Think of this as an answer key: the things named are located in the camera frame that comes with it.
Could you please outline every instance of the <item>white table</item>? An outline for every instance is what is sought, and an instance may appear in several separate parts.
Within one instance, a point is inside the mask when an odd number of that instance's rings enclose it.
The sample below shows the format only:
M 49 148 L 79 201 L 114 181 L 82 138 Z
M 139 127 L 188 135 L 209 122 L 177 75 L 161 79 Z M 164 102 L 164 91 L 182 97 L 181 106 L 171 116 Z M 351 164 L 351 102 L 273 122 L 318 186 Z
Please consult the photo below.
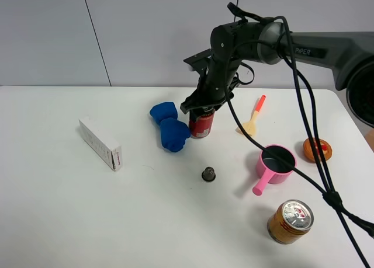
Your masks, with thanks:
M 172 154 L 148 112 L 179 107 L 193 88 L 0 88 L 0 267 L 362 267 L 336 213 L 297 174 L 257 197 L 259 150 L 235 132 L 227 105 L 212 133 Z M 320 137 L 333 147 L 328 165 L 347 209 L 374 220 L 374 154 L 338 98 L 314 91 Z M 233 105 L 248 120 L 267 95 L 255 139 L 294 150 L 306 139 L 291 89 L 236 89 Z M 303 92 L 305 107 L 309 98 Z M 80 138 L 89 115 L 122 144 L 124 167 L 113 172 Z M 179 114 L 179 119 L 188 117 Z M 205 183 L 205 167 L 217 178 Z M 314 212 L 311 231 L 292 245 L 274 242 L 266 222 L 288 199 Z M 352 232 L 374 266 L 374 240 Z

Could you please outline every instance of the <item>blue toy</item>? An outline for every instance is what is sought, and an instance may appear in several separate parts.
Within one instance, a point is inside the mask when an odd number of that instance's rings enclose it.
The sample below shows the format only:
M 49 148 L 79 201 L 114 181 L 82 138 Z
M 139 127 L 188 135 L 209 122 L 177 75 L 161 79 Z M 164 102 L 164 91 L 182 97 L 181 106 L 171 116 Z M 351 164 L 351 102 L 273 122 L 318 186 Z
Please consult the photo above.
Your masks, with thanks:
M 176 111 L 175 105 L 172 102 L 160 103 L 152 107 L 150 115 L 156 121 L 157 125 L 160 125 L 161 121 L 166 118 L 178 118 L 178 112 Z
M 174 118 L 163 119 L 160 130 L 162 146 L 171 152 L 180 151 L 191 136 L 188 126 Z
M 188 126 L 177 120 L 178 112 L 172 102 L 160 103 L 150 111 L 155 122 L 160 125 L 162 146 L 171 152 L 180 151 L 191 136 Z

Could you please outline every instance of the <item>pink cup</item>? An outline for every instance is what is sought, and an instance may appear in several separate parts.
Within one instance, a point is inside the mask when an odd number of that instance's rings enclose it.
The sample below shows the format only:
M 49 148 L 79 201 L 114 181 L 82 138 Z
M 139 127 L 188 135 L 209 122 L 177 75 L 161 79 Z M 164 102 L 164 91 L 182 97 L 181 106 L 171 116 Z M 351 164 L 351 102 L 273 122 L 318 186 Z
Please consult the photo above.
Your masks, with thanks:
M 280 145 L 268 145 L 266 149 L 296 167 L 296 158 L 287 148 Z M 260 180 L 252 191 L 257 196 L 262 194 L 268 183 L 282 183 L 293 172 L 290 167 L 287 167 L 264 151 L 261 151 L 259 155 L 256 171 Z

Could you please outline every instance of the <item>pink handle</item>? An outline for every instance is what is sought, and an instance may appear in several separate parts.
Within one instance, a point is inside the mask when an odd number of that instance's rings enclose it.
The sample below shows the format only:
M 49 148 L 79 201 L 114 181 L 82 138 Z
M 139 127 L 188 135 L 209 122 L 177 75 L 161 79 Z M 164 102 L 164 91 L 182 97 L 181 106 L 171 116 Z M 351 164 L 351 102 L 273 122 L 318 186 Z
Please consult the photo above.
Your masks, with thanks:
M 258 101 L 258 104 L 256 105 L 256 108 L 255 108 L 256 112 L 259 112 L 259 110 L 261 109 L 262 105 L 264 104 L 265 99 L 266 99 L 266 96 L 262 95 L 262 97 Z
M 260 196 L 262 192 L 264 192 L 265 186 L 268 184 L 268 182 L 274 175 L 275 172 L 266 168 L 259 182 L 255 185 L 255 187 L 253 187 L 252 192 L 257 196 Z

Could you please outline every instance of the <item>small black cap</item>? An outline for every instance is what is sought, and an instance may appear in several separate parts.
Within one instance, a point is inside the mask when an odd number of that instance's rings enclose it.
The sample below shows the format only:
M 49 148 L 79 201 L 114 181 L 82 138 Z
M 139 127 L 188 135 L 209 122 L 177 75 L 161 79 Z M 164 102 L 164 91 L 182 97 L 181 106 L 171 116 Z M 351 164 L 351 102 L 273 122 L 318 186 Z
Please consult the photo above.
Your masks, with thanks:
M 201 177 L 206 182 L 212 182 L 216 179 L 216 173 L 212 167 L 206 167 L 204 172 L 201 174 Z

